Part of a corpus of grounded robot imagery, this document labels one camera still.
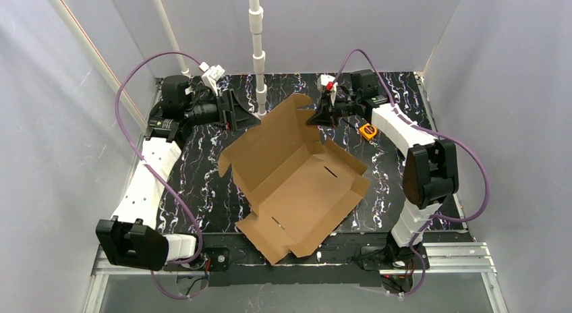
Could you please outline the brown cardboard box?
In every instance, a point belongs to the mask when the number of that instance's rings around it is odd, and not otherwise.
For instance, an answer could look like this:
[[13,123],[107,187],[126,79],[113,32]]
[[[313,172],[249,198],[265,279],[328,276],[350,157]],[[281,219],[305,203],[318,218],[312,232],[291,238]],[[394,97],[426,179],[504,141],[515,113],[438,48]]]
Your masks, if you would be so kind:
[[291,94],[218,161],[219,175],[230,173],[250,205],[237,228],[272,265],[312,255],[370,186],[365,164],[307,124],[311,104]]

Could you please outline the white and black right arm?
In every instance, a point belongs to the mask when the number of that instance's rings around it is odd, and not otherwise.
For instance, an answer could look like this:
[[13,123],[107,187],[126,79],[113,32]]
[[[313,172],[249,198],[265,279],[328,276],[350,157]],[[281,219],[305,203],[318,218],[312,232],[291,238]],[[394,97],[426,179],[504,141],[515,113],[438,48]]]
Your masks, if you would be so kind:
[[382,93],[371,70],[353,72],[351,89],[322,74],[317,80],[321,93],[315,113],[307,125],[335,127],[348,116],[358,116],[383,133],[405,156],[403,191],[405,204],[391,229],[391,245],[397,249],[422,241],[424,225],[441,204],[459,187],[457,151],[447,139],[438,140],[415,127],[397,104]]

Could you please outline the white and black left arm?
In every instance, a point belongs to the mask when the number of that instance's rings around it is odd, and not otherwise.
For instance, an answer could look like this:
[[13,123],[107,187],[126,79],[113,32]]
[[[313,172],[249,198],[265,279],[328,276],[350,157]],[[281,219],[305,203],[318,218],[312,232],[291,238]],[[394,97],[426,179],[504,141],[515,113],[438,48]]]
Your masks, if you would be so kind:
[[194,88],[189,78],[175,75],[162,80],[160,92],[132,180],[111,218],[96,226],[99,244],[115,266],[159,271],[166,264],[195,260],[202,247],[199,231],[162,235],[152,226],[172,168],[196,126],[237,131],[260,124],[232,88]]

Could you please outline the yellow tape measure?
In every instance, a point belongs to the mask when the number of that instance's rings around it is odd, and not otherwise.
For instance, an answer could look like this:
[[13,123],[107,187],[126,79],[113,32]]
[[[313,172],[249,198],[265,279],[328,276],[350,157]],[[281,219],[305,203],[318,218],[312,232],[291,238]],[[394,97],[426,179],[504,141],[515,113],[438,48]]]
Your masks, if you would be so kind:
[[367,141],[372,141],[377,136],[378,129],[373,125],[366,123],[361,127],[359,127],[358,132],[360,133],[360,136],[363,139]]

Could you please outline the white pvc pipe frame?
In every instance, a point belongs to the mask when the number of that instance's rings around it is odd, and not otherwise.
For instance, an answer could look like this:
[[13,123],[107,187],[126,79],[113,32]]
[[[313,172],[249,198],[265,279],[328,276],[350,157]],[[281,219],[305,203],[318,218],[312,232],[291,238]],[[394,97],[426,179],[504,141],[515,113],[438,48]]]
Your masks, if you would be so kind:
[[183,52],[145,66],[121,95],[123,120],[138,133],[146,126],[156,78],[198,74],[190,55],[220,63],[228,74],[254,73],[252,1],[258,0],[47,0],[113,91],[144,58]]

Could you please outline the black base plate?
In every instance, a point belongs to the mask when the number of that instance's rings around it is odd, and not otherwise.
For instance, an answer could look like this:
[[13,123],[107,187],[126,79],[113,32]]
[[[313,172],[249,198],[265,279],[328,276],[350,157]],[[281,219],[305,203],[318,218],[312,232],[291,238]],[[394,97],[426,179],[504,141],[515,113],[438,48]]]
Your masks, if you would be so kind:
[[202,256],[189,268],[175,264],[167,272],[207,274],[211,287],[230,285],[357,284],[375,287],[383,275],[398,269],[380,256],[357,261],[356,257],[383,249],[388,233],[336,233],[328,236],[313,254],[298,258],[288,254],[271,265],[242,233],[206,233]]

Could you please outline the aluminium rail frame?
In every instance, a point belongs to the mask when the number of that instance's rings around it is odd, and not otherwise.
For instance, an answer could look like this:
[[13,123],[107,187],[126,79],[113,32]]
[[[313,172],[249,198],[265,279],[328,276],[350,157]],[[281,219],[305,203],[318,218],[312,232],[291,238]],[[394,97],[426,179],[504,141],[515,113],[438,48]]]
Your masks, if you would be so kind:
[[114,268],[99,253],[85,312],[506,312],[496,268],[484,243],[428,243],[428,270],[413,272],[419,287],[398,295],[398,271],[365,271],[346,262],[338,242],[317,254],[276,266],[240,251],[205,288],[195,273]]

